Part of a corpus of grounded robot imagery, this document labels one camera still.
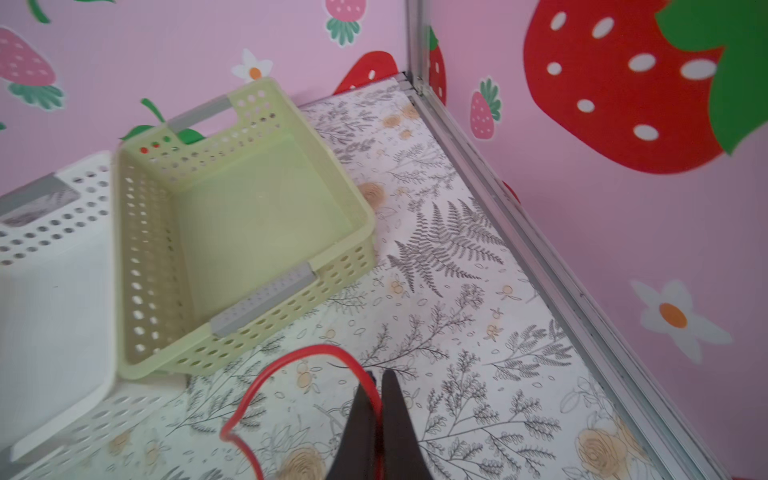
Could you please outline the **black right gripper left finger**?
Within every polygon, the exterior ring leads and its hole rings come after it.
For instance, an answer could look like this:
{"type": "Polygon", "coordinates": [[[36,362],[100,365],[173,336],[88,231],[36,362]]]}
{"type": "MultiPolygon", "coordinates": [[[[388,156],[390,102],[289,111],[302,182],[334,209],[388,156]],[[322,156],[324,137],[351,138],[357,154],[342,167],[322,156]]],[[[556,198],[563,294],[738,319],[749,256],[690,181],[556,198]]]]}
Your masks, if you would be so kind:
{"type": "Polygon", "coordinates": [[[377,416],[362,385],[355,393],[327,480],[377,478],[377,416]]]}

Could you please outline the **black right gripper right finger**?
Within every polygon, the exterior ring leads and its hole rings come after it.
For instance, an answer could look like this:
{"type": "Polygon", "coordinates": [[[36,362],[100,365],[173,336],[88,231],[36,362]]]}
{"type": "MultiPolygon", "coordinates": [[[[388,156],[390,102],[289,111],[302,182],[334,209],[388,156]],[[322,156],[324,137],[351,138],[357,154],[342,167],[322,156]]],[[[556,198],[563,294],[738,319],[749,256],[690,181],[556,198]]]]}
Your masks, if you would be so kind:
{"type": "Polygon", "coordinates": [[[384,478],[432,480],[397,375],[391,369],[383,373],[382,402],[384,478]]]}

